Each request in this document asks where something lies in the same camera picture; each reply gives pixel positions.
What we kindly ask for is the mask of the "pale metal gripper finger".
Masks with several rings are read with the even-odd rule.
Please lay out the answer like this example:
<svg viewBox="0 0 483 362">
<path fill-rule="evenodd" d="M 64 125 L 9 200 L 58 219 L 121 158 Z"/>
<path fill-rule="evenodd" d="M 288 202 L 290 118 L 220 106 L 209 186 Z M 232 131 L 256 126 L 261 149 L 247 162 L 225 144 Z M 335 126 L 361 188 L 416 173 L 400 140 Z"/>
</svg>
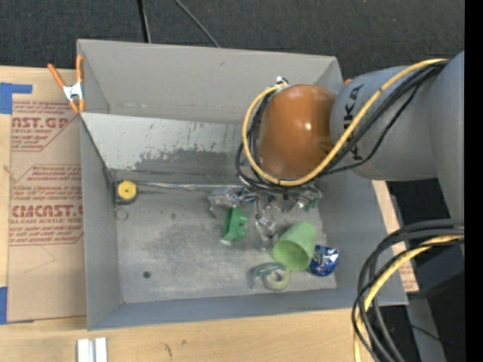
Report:
<svg viewBox="0 0 483 362">
<path fill-rule="evenodd" d="M 240 202 L 241 188 L 219 188 L 208 195 L 210 212 L 216 218 L 224 217 L 229 208 L 236 207 Z"/>
<path fill-rule="evenodd" d="M 255 228 L 258 234 L 257 248 L 259 250 L 268 250 L 278 241 L 278 224 L 265 214 L 256 215 Z"/>
</svg>

